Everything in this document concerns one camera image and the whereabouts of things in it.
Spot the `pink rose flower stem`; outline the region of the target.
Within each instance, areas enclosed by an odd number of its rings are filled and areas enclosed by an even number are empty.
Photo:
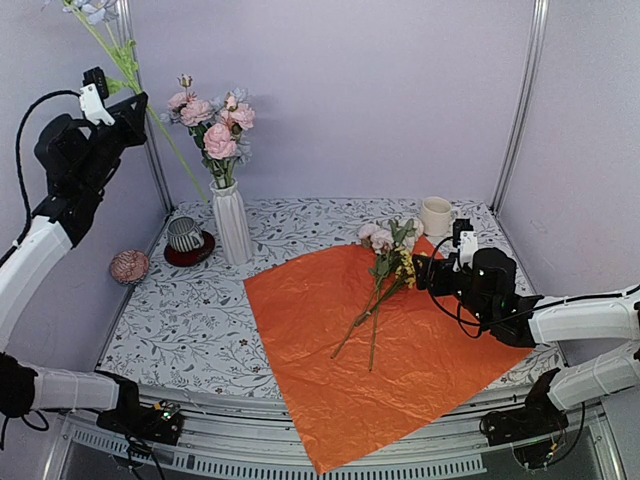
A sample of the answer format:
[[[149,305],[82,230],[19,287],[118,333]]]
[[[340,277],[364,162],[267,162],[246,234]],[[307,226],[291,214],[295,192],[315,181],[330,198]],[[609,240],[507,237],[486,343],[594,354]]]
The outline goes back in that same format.
[[[251,158],[247,131],[254,127],[256,113],[250,106],[248,90],[242,88],[228,92],[214,106],[216,125],[207,132],[205,142],[211,156],[222,158],[231,186],[235,181],[235,167],[246,164]]]

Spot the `white ribbed ceramic vase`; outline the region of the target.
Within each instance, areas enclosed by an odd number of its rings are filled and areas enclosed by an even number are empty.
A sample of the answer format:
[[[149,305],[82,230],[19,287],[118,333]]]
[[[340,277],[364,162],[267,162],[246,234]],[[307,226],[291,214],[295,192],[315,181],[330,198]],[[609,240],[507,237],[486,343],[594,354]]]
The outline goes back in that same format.
[[[210,183],[213,194],[212,208],[216,220],[219,240],[225,258],[230,264],[247,263],[253,256],[244,201],[234,181],[227,188],[219,188],[215,181]]]

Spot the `orange tissue paper sheet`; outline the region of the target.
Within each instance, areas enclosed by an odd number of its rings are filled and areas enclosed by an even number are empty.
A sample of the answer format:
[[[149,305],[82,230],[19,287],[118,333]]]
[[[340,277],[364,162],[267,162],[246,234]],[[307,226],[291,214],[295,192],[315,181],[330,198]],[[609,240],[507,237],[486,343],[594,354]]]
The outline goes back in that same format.
[[[306,254],[245,281],[269,364],[306,453],[319,474],[386,447],[472,399],[519,360],[480,360],[439,322],[449,320],[415,289],[382,334],[392,363],[379,376],[329,367],[320,354],[351,325],[373,290],[374,254],[358,245]]]

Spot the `yellow small flower sprig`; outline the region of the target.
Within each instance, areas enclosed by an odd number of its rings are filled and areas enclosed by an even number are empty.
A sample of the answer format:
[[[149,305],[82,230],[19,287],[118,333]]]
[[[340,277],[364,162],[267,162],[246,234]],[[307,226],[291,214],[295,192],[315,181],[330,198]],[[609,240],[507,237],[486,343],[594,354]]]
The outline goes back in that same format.
[[[373,317],[372,337],[369,353],[369,371],[372,372],[375,363],[379,317],[382,305],[402,290],[412,289],[416,282],[415,267],[412,262],[411,251],[404,246],[397,246],[381,255],[375,267],[376,297],[370,309]]]

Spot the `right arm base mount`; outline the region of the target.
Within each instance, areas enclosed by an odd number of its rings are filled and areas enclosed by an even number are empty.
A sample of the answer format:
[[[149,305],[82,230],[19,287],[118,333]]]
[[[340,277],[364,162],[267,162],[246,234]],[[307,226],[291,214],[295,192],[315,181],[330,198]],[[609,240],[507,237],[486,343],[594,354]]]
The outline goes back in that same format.
[[[559,443],[569,426],[566,413],[550,400],[551,381],[560,372],[554,368],[542,374],[524,400],[515,409],[491,411],[479,422],[479,431],[490,446],[502,445],[544,434],[558,434],[557,440],[544,441],[541,446],[518,447],[514,451],[516,461],[529,470],[537,470],[552,464]]]

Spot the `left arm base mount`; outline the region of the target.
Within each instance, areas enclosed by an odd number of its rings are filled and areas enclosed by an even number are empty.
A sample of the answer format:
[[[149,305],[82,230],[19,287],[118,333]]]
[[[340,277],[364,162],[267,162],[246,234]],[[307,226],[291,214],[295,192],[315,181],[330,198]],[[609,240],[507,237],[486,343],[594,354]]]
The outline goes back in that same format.
[[[143,406],[136,382],[113,373],[98,371],[98,374],[114,380],[118,386],[116,406],[98,414],[98,427],[140,440],[171,446],[178,444],[184,424],[184,416],[179,411],[166,410],[167,402],[161,403],[159,408]]]

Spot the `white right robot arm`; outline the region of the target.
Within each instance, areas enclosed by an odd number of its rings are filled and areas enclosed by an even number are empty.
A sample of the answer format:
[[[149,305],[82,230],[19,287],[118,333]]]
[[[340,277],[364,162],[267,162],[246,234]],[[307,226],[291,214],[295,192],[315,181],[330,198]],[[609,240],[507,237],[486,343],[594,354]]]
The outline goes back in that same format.
[[[432,298],[452,296],[471,314],[470,325],[514,348],[563,340],[616,338],[623,345],[581,365],[542,374],[517,415],[517,427],[537,436],[556,413],[639,383],[639,289],[574,297],[522,296],[516,263],[497,248],[446,259],[416,254],[416,286]]]

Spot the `small blue flower stem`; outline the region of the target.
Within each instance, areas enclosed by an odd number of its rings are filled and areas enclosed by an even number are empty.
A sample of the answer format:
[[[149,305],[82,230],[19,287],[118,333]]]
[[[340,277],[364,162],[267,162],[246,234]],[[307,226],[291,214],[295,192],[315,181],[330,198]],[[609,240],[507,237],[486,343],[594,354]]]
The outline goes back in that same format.
[[[50,4],[70,13],[119,70],[121,79],[107,80],[109,86],[114,86],[116,92],[123,89],[142,92],[130,1],[44,1],[43,7]]]

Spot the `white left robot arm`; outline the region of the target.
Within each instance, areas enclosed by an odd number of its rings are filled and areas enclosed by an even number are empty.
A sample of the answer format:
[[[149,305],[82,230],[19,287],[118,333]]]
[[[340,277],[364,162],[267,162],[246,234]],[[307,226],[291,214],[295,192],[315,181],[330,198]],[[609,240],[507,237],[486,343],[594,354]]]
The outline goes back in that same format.
[[[147,140],[146,93],[110,107],[89,107],[86,94],[80,102],[82,117],[57,116],[34,147],[47,193],[29,210],[25,231],[1,259],[3,348],[51,272],[91,229],[124,151]],[[1,354],[1,413],[7,418],[89,409],[108,412],[126,433],[138,434],[148,426],[149,415],[133,400],[136,390],[132,381],[117,375],[43,367]]]

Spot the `blue hydrangea flower stem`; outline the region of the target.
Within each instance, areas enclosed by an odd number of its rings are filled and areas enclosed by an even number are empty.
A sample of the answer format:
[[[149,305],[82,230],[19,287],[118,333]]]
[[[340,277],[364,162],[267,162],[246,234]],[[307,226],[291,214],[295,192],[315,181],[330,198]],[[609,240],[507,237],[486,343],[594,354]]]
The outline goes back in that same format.
[[[187,129],[218,190],[230,188],[235,183],[235,167],[250,160],[247,132],[254,128],[255,118],[248,90],[240,88],[223,97],[205,100],[184,87],[169,99],[167,110],[160,115],[163,123]]]

